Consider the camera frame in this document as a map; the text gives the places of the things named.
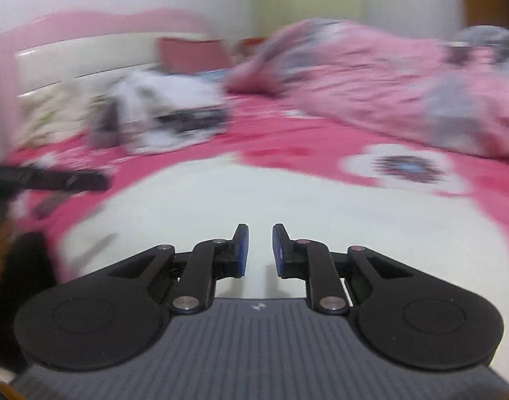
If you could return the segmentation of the cream fleece sweater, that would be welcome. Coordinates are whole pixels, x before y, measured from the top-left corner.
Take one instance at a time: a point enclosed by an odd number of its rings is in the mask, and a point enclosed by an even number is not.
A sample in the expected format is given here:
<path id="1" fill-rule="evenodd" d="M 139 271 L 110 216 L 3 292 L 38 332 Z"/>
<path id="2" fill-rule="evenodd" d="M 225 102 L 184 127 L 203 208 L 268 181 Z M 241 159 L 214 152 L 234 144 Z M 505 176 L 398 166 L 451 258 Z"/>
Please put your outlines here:
<path id="1" fill-rule="evenodd" d="M 488 299 L 505 332 L 492 362 L 509 381 L 509 243 L 472 201 L 363 187 L 238 163 L 232 155 L 154 172 L 101 202 L 65 233 L 59 253 L 84 275 L 159 244 L 187 251 L 250 229 L 245 277 L 219 282 L 220 297 L 302 297 L 303 283 L 276 275 L 272 228 L 342 252 L 353 245 L 442 278 Z"/>

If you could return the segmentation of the black trouser leg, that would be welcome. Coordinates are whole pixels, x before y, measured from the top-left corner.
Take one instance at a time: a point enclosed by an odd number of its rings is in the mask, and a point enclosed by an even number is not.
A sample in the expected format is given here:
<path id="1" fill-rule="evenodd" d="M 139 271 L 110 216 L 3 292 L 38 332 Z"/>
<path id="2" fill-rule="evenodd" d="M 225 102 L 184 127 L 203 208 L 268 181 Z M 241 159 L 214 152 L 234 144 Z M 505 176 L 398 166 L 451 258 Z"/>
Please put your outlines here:
<path id="1" fill-rule="evenodd" d="M 14 334 L 14 319 L 25 302 L 56 285 L 44 235 L 32 232 L 19 236 L 0 280 L 0 367 L 14 373 L 27 367 Z"/>

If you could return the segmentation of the pile of white clothes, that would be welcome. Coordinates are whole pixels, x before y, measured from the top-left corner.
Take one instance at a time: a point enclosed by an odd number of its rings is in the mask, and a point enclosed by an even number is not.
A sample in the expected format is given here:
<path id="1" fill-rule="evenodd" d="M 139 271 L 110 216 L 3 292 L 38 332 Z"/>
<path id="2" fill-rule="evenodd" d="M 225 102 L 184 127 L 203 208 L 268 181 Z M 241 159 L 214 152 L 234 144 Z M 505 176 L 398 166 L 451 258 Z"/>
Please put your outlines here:
<path id="1" fill-rule="evenodd" d="M 137 70 L 112 84 L 90 123 L 94 148 L 164 154 L 226 132 L 229 110 L 215 80 Z"/>

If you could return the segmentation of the pink grey floral duvet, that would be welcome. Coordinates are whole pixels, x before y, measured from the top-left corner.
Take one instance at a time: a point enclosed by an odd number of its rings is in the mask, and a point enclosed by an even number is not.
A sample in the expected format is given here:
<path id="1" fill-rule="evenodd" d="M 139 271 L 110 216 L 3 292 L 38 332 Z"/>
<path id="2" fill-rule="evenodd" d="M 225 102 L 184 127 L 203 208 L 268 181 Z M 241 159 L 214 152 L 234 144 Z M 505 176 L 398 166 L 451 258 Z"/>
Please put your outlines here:
<path id="1" fill-rule="evenodd" d="M 410 39 L 349 20 L 307 19 L 265 40 L 225 79 L 316 117 L 421 145 L 509 160 L 509 31 Z"/>

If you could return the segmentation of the dark red cushion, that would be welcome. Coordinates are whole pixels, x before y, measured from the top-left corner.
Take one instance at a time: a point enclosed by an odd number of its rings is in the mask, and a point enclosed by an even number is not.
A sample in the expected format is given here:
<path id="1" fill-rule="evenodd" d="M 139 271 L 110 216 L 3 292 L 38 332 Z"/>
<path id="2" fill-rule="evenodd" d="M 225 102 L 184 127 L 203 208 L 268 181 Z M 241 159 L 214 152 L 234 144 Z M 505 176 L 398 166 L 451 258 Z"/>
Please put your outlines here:
<path id="1" fill-rule="evenodd" d="M 159 62 L 169 73 L 194 75 L 212 70 L 225 70 L 233 61 L 219 40 L 185 40 L 161 37 L 157 40 Z"/>

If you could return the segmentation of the pink white bed headboard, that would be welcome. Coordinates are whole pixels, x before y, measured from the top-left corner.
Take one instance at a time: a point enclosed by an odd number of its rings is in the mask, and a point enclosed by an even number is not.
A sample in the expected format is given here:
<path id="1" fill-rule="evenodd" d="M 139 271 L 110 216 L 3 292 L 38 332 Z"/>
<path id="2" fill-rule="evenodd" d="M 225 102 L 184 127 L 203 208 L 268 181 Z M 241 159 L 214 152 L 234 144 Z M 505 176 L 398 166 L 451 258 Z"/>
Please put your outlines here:
<path id="1" fill-rule="evenodd" d="M 115 15 L 67 11 L 0 35 L 0 156 L 12 150 L 25 121 L 20 100 L 66 80 L 99 78 L 158 61 L 161 37 L 215 39 L 215 25 L 184 9 L 159 7 Z"/>

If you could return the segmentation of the pink floral bed blanket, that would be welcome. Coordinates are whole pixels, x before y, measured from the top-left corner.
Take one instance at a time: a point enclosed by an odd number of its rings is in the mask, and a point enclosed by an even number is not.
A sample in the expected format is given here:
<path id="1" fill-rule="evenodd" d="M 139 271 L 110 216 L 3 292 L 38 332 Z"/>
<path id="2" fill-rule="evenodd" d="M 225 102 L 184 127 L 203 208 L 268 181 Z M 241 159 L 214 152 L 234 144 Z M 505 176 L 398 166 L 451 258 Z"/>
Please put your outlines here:
<path id="1" fill-rule="evenodd" d="M 73 226 L 114 194 L 154 172 L 180 163 L 232 155 L 246 166 L 298 172 L 346 184 L 426 192 L 472 200 L 509 243 L 509 163 L 482 159 L 307 117 L 272 100 L 235 98 L 225 134 L 210 141 L 154 155 L 130 155 L 121 148 L 93 149 L 83 138 L 13 155 L 17 164 L 46 168 L 95 168 L 112 180 L 104 193 L 81 192 L 40 219 L 36 208 L 48 195 L 24 191 L 10 211 L 23 230 L 45 233 L 61 278 L 71 274 L 59 244 Z"/>

